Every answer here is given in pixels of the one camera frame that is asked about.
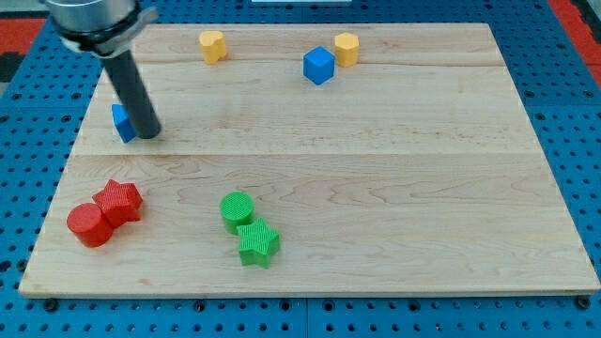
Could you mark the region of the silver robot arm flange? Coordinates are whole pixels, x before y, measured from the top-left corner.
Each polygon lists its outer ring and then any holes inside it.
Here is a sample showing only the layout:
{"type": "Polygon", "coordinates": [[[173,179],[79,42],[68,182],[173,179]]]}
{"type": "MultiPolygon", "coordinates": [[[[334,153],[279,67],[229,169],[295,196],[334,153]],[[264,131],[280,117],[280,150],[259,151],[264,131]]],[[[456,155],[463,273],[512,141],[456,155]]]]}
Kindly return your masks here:
{"type": "Polygon", "coordinates": [[[137,0],[46,0],[44,5],[62,43],[75,53],[114,58],[159,18],[137,0]]]}

